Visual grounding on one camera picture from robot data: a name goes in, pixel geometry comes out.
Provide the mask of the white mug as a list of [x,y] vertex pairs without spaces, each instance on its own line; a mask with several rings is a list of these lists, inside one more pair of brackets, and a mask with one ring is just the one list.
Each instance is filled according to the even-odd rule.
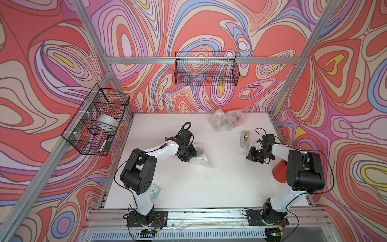
[[196,156],[203,156],[205,154],[204,148],[201,145],[194,146],[196,151]]

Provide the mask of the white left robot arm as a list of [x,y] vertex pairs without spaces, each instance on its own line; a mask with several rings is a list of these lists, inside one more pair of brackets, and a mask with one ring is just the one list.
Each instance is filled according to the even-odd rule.
[[188,128],[181,128],[175,136],[166,138],[157,147],[133,150],[120,174],[120,181],[132,192],[138,215],[148,216],[154,211],[149,189],[157,163],[171,156],[189,162],[197,154],[193,140],[193,133]]

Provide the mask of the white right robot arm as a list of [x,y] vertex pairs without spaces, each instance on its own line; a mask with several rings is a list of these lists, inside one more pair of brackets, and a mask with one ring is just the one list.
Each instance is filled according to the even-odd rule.
[[265,217],[286,214],[299,199],[325,186],[320,155],[277,143],[273,134],[263,135],[246,156],[247,160],[260,164],[275,158],[286,161],[286,185],[264,204],[262,214]]

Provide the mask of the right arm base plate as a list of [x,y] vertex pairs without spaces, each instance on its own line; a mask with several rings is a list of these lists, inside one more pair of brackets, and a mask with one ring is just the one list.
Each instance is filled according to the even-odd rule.
[[289,225],[287,213],[273,210],[264,216],[263,209],[246,209],[243,214],[247,217],[249,226],[286,227]]

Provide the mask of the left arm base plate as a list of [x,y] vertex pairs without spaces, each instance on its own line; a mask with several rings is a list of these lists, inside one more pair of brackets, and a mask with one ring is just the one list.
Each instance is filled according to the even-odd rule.
[[163,228],[167,226],[168,211],[150,211],[148,215],[141,215],[137,211],[131,211],[127,216],[127,227],[155,227]]

